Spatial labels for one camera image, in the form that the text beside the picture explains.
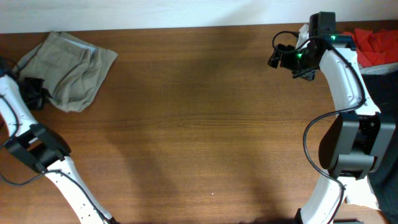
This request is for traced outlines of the khaki green shorts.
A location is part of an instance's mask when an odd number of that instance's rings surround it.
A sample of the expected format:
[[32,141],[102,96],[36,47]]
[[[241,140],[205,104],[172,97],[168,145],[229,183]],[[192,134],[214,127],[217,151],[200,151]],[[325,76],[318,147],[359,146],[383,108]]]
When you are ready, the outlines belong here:
[[89,107],[118,54],[66,32],[51,32],[13,71],[20,79],[43,79],[49,102],[64,112]]

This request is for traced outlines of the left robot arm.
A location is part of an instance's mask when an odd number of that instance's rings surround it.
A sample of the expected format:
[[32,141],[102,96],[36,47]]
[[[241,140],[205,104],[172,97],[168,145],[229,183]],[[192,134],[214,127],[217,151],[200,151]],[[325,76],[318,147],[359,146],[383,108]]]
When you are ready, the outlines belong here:
[[43,83],[40,78],[20,79],[19,71],[11,68],[11,60],[1,59],[1,117],[9,133],[1,146],[36,172],[24,185],[46,177],[59,189],[81,223],[116,223],[80,177],[69,145],[31,114],[31,110],[41,110],[47,101]]

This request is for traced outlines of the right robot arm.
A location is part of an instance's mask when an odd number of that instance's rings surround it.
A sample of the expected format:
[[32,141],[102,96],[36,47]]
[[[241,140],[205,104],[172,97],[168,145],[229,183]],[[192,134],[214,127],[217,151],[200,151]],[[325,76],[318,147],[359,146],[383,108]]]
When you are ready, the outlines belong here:
[[[272,44],[268,64],[283,67],[294,78],[309,78],[320,70],[326,77],[334,111],[314,118],[303,133],[303,150],[320,174],[308,202],[297,210],[294,223],[334,223],[343,201],[355,187],[365,196],[368,174],[376,171],[391,142],[396,126],[384,116],[366,89],[358,67],[352,37],[293,33],[297,45]],[[335,120],[320,141],[316,165],[308,151],[310,128],[324,118]]]

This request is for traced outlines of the red cloth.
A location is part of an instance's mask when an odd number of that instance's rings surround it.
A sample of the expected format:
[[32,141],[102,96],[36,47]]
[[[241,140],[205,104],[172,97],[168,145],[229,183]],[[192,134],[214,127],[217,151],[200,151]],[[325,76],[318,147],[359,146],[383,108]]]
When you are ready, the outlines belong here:
[[372,67],[397,62],[397,30],[378,32],[355,28],[350,35],[357,46],[358,62],[362,67]]

